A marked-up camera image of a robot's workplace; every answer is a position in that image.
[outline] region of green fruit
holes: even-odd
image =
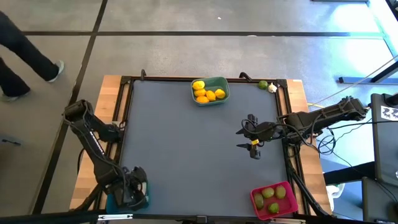
[[[268,206],[268,211],[271,212],[272,214],[276,214],[279,212],[279,204],[278,203],[272,203]]]
[[[267,87],[268,87],[267,81],[264,81],[264,80],[263,80],[263,81],[260,81],[260,82],[259,82],[259,88],[260,88],[260,89],[266,90]]]
[[[258,210],[264,207],[264,199],[262,198],[261,194],[254,195],[254,203],[256,204],[256,208]]]
[[[272,187],[268,187],[266,189],[263,189],[261,191],[262,196],[264,196],[264,198],[270,198],[272,196],[274,196],[274,189]]]
[[[286,189],[284,188],[284,186],[279,185],[278,187],[276,187],[276,197],[279,199],[283,199],[286,196]]]

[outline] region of concrete floor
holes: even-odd
[[[101,2],[0,0],[0,9],[25,31],[91,31]],[[310,0],[109,0],[99,30],[379,32],[365,4]],[[66,75],[53,85],[0,48],[1,57],[33,89],[13,104],[0,103],[0,133],[24,142],[22,147],[0,145],[0,203],[7,205],[0,216],[30,212],[89,38],[29,36],[49,58],[67,64]],[[252,77],[301,79],[308,101],[314,103],[345,87],[336,83],[338,77],[363,77],[391,58],[378,37],[97,37],[78,99],[95,106],[104,75],[138,75],[144,68],[148,75],[160,76],[237,77],[245,71]],[[336,103],[346,95],[369,103],[371,93],[396,91],[396,86],[361,85],[321,104]],[[341,129],[341,134],[350,129]],[[360,144],[350,140],[358,136],[364,139]],[[366,147],[371,136],[369,126],[363,126],[343,138],[336,153],[353,165],[371,161],[373,149]],[[68,210],[80,149],[68,132],[43,212]],[[332,156],[324,159],[344,164]]]

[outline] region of sneaker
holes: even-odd
[[[6,96],[6,95],[3,94],[3,95],[1,96],[1,101],[3,101],[3,102],[8,102],[8,103],[14,102],[14,101],[18,100],[19,98],[28,95],[29,93],[30,93],[30,91],[27,92],[27,93],[25,93],[25,94],[23,94],[23,95],[21,95],[21,96]]]
[[[58,66],[58,74],[55,78],[47,81],[48,83],[53,83],[57,80],[57,78],[62,75],[65,71],[65,63],[61,60],[59,60],[58,62],[55,62],[55,65]]]

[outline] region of dark pants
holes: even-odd
[[[42,55],[23,33],[0,11],[0,44],[13,51],[40,77],[49,81],[58,75],[58,67]],[[30,88],[0,57],[0,87],[6,96],[21,96]]]

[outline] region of yellow fruit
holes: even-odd
[[[224,97],[225,97],[225,92],[222,89],[216,90],[215,94],[216,94],[217,98],[219,98],[219,99],[224,99]]]
[[[205,87],[205,82],[204,81],[196,81],[192,84],[192,88],[194,90],[200,90]]]
[[[209,99],[207,97],[205,97],[205,96],[198,96],[197,102],[199,102],[199,103],[208,103]]]
[[[193,92],[195,96],[205,96],[206,95],[206,90],[205,89],[200,89],[200,90],[195,90]]]
[[[206,91],[206,97],[210,100],[210,101],[215,101],[216,100],[216,95],[213,93],[213,91],[208,90]]]

